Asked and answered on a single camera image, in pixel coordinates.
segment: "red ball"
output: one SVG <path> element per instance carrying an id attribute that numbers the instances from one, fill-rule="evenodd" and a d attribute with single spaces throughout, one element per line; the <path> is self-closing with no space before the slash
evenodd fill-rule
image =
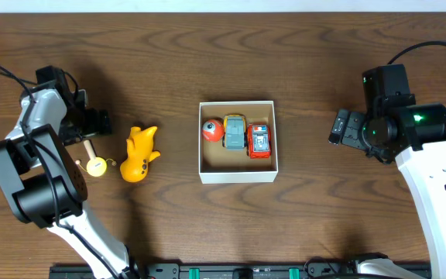
<path id="1" fill-rule="evenodd" d="M 223 124 L 216 119 L 208 120 L 202 126 L 202 136 L 209 142 L 215 143 L 221 140 L 224 134 Z"/>

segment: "red toy car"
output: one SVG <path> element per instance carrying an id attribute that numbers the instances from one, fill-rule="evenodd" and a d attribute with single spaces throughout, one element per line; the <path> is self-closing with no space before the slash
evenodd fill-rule
<path id="1" fill-rule="evenodd" d="M 269 142 L 269 128 L 264 124 L 249 124 L 247 128 L 247 155 L 251 159 L 269 158 L 271 144 Z"/>

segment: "yellow plush toy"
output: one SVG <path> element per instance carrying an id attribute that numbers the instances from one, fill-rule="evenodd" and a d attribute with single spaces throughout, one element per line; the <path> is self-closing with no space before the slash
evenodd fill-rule
<path id="1" fill-rule="evenodd" d="M 148 163 L 161 155 L 159 151 L 153 151 L 154 133 L 158 127 L 150 127 L 141 131 L 139 127 L 130 129 L 127 139 L 128 158 L 120 166 L 123 179 L 128 182 L 139 182 L 147 175 Z"/>

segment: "white box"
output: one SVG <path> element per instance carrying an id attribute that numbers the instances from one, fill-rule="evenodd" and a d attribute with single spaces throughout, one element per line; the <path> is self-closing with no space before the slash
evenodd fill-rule
<path id="1" fill-rule="evenodd" d="M 201 128 L 209 119 L 228 114 L 245 116 L 247 125 L 267 124 L 271 132 L 271 156 L 251 159 L 242 151 L 226 150 L 221 141 L 203 139 Z M 203 184 L 273 182 L 278 174 L 275 108 L 273 101 L 202 102 L 199 104 L 199 176 Z"/>

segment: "white backdrop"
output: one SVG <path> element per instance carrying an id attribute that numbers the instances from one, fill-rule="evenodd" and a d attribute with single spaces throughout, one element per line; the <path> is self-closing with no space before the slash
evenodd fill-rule
<path id="1" fill-rule="evenodd" d="M 446 12 L 446 0 L 0 0 L 0 12 Z"/>

